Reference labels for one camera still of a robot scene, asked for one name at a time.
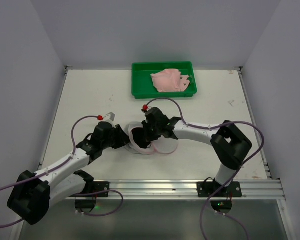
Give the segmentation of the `black bra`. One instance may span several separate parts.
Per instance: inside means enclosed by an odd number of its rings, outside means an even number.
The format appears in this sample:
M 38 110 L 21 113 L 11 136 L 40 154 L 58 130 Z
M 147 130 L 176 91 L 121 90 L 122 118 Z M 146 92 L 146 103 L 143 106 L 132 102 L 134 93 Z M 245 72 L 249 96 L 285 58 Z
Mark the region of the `black bra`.
M 149 149 L 151 142 L 147 141 L 145 130 L 141 127 L 136 127 L 131 130 L 132 138 L 136 145 L 141 149 Z

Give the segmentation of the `pink bra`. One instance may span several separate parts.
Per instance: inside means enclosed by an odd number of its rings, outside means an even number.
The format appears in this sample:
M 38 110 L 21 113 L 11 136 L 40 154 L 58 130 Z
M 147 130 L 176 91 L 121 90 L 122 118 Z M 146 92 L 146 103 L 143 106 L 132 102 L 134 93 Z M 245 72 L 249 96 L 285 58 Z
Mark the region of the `pink bra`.
M 168 68 L 150 75 L 153 86 L 159 93 L 184 92 L 191 84 L 189 75 L 182 75 L 178 69 Z

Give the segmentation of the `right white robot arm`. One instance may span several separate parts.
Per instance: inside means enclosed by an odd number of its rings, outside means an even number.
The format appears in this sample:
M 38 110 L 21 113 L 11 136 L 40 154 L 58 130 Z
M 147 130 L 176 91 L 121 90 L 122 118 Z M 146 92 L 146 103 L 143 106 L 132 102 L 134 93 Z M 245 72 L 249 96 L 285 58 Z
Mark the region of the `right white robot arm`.
M 253 144 L 233 123 L 226 120 L 221 127 L 185 123 L 180 117 L 168 118 L 157 108 L 142 107 L 144 139 L 147 142 L 161 137 L 173 140 L 191 140 L 213 147 L 220 167 L 213 179 L 218 187 L 228 187 L 239 171 Z

